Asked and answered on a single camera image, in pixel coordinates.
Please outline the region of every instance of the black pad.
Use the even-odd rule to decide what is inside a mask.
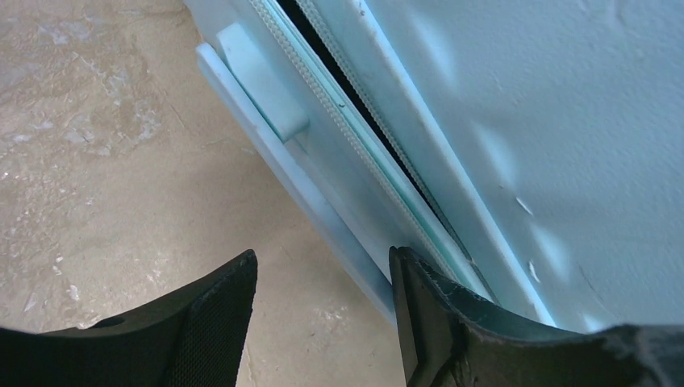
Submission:
[[[407,386],[684,386],[682,326],[580,335],[496,306],[409,248],[390,251],[390,271]]]
[[[234,386],[257,287],[247,251],[86,330],[0,328],[3,386]]]

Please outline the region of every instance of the tile floor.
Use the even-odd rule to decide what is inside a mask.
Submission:
[[[247,248],[238,380],[399,386],[365,299],[199,74],[180,0],[0,2],[0,324],[87,327]]]

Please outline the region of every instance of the scratch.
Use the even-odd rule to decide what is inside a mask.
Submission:
[[[285,256],[286,256],[288,259],[292,260],[292,257],[291,257],[290,254],[287,252],[287,250],[285,250],[285,247],[283,247],[283,246],[281,245],[281,246],[280,246],[280,249],[282,250],[283,253],[285,253]]]
[[[586,2],[586,0],[578,0],[578,6],[579,6],[579,10],[583,14],[589,13],[589,4]]]
[[[228,138],[226,138],[226,139],[217,139],[217,140],[210,141],[210,142],[208,142],[208,143],[202,145],[200,148],[204,149],[204,148],[210,147],[211,145],[216,145],[216,144],[229,144],[230,142],[231,142],[231,141],[230,141],[230,139],[228,139]]]
[[[176,16],[180,15],[185,15],[186,14],[186,9],[181,8],[178,10],[143,10],[143,9],[128,9],[128,10],[119,10],[117,11],[118,14],[120,15],[128,15],[128,16],[140,16],[140,18],[149,18],[149,17],[156,17],[156,18],[163,18],[163,19],[170,19]]]
[[[528,267],[530,268],[530,274],[532,275],[532,278],[534,278],[537,283],[541,283],[541,281],[539,281],[539,277],[536,275],[536,270],[532,261],[528,262]]]
[[[606,302],[603,300],[603,298],[601,297],[601,295],[599,294],[599,292],[596,291],[596,288],[594,288],[594,286],[591,284],[591,281],[589,281],[589,277],[587,277],[587,276],[586,276],[586,273],[584,273],[584,268],[582,268],[582,266],[580,266],[579,264],[578,264],[578,268],[579,268],[579,273],[580,273],[580,275],[582,275],[582,278],[584,278],[584,281],[586,281],[586,284],[589,286],[589,289],[591,289],[591,295],[594,297],[594,299],[596,300],[596,302],[598,302],[599,305],[600,305],[606,312],[608,312],[609,314],[615,316],[615,314],[613,314],[613,312],[611,312],[611,310],[609,310],[609,309],[606,307]]]
[[[610,28],[622,31],[627,26],[624,20],[624,10],[628,0],[609,0],[606,7],[606,21]]]
[[[518,205],[520,205],[520,207],[522,207],[523,210],[525,210],[525,212],[527,212],[527,213],[530,214],[531,216],[534,216],[534,213],[532,212],[532,210],[530,209],[530,207],[529,207],[527,204],[525,204],[525,202],[523,202],[523,199],[521,199],[521,198],[515,198],[515,202],[517,202]]]
[[[183,119],[181,118],[181,115],[178,114],[178,110],[176,110],[176,107],[175,107],[171,102],[169,102],[168,99],[166,99],[166,95],[167,95],[166,89],[164,89],[164,88],[162,88],[161,86],[159,86],[159,85],[156,83],[156,81],[154,81],[154,79],[152,79],[152,84],[153,84],[154,87],[156,88],[157,93],[159,93],[159,95],[161,96],[161,99],[164,100],[164,103],[165,103],[166,105],[169,105],[169,108],[170,108],[171,111],[173,112],[173,115],[176,116],[176,119],[177,119],[178,122],[181,124],[181,126],[183,127],[183,129],[184,129],[185,131],[187,131],[187,130],[188,130],[188,126],[186,125],[186,123],[185,123],[185,122],[183,121]]]
[[[258,387],[257,379],[254,377],[254,371],[252,370],[252,356],[249,354],[249,344],[247,344],[247,341],[244,342],[244,355],[247,358],[247,378],[252,382],[252,387]]]
[[[69,290],[67,290],[66,293],[68,293],[69,297],[74,301],[81,299],[81,296],[78,295],[78,288],[75,285],[69,285]]]
[[[32,292],[31,296],[28,298],[28,301],[26,301],[26,305],[23,308],[24,313],[31,310],[33,306],[35,306],[35,292]]]

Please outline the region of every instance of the black rubber piece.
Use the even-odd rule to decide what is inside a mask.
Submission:
[[[0,328],[0,385],[234,386],[256,286],[257,258],[247,251],[90,329]]]
[[[480,298],[410,248],[391,249],[390,270],[407,386],[684,385],[682,326],[580,335]]]

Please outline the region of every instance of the refrigerator door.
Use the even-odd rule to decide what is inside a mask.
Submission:
[[[577,332],[684,321],[684,5],[186,0],[202,71],[390,319],[409,246]]]

